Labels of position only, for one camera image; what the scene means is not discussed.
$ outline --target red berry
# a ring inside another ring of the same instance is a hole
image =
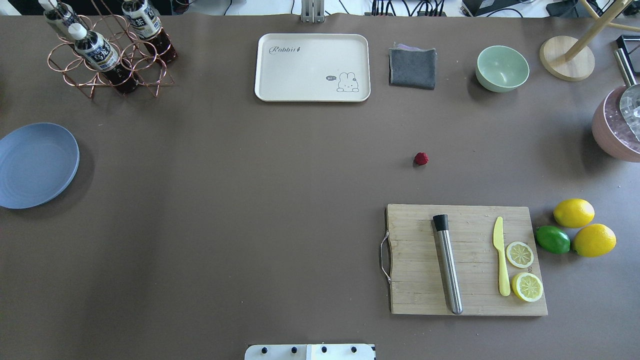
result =
[[[413,160],[418,165],[425,165],[429,162],[429,157],[424,152],[418,152]]]

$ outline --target blue plate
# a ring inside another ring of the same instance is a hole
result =
[[[69,130],[41,122],[0,140],[0,206],[26,209],[55,198],[74,178],[80,162]]]

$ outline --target folded cloth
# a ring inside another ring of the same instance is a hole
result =
[[[433,90],[436,87],[436,49],[404,44],[389,49],[389,83]]]

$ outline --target citrus fruit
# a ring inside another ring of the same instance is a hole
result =
[[[536,241],[543,249],[554,254],[569,252],[571,241],[569,236],[555,226],[545,225],[536,230]]]
[[[507,260],[517,268],[528,268],[533,264],[533,251],[520,241],[514,241],[507,246]]]
[[[554,209],[556,222],[564,227],[583,227],[590,223],[594,216],[593,206],[582,199],[566,199]]]
[[[542,297],[544,292],[539,277],[528,272],[521,272],[511,280],[511,289],[521,300],[534,302]]]
[[[588,258],[604,255],[616,246],[613,230],[602,224],[593,224],[582,228],[573,239],[573,249],[578,255]]]

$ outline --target pink bowl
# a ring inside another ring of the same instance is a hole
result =
[[[640,163],[640,142],[631,132],[620,112],[620,97],[627,88],[621,86],[607,95],[595,114],[591,132],[598,145],[616,159]]]

